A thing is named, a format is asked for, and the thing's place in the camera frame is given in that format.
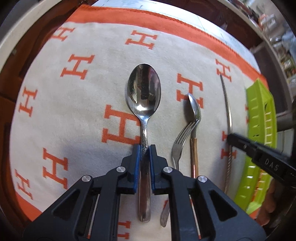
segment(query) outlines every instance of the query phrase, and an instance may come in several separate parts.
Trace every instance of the orange towel border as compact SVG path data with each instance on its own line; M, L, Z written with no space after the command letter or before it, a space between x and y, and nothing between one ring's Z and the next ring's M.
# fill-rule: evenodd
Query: orange towel border
M196 27L171 17L138 9L93 7L84 4L66 22L117 23L172 34L210 49L239 67L251 80L256 81L260 78L268 88L266 78L226 44Z

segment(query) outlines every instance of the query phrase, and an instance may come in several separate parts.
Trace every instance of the towel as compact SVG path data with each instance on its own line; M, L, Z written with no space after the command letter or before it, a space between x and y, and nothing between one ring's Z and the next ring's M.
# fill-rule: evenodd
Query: towel
M34 220L83 175L105 175L140 142L140 124L126 103L127 80L151 65L161 101L148 121L148 143L170 166L172 145L187 124L187 93L197 99L199 174L225 187L227 114L233 131L247 135L245 89L265 78L213 36L174 18L137 9L82 5L51 36L30 66L17 99L10 139L16 196ZM234 197L245 154L233 150L228 195ZM190 176L189 140L179 162ZM137 218L136 195L120 200L118 240L170 240L160 226L167 196L151 196L151 221Z

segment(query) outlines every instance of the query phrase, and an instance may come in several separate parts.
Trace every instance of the fork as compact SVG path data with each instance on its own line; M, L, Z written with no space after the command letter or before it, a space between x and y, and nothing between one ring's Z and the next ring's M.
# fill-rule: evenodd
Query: fork
M183 128L183 130L179 133L177 136L173 148L172 148L172 157L175 163L175 167L177 170L179 170L179 160L181 158L182 150L184 143L189 136L189 134L192 132L194 127L198 124L199 121L193 120L191 121L187 126ZM160 224L162 227L165 227L168 222L168 215L170 213L170 206L168 202L166 202L163 211L160 215Z

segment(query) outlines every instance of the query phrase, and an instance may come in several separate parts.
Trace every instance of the triangular cutout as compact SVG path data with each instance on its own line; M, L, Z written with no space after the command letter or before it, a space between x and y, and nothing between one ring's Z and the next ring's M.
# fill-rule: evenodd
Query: triangular cutout
M79 197L80 191L74 191L70 196L67 197L59 206L57 206L53 215L60 217L61 219L67 221L71 217L72 211L75 207L77 199Z
M210 197L213 201L215 210L218 214L220 221L226 221L227 219L233 218L237 215L235 209L230 206L217 192L212 190Z

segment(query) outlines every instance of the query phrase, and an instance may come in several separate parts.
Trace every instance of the green plastic basket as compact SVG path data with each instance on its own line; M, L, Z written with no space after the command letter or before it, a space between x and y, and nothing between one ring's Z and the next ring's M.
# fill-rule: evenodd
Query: green plastic basket
M268 89L257 79L247 89L249 108L248 138L276 148L277 127L274 99ZM248 214L261 207L271 176L246 157L243 175L234 201Z

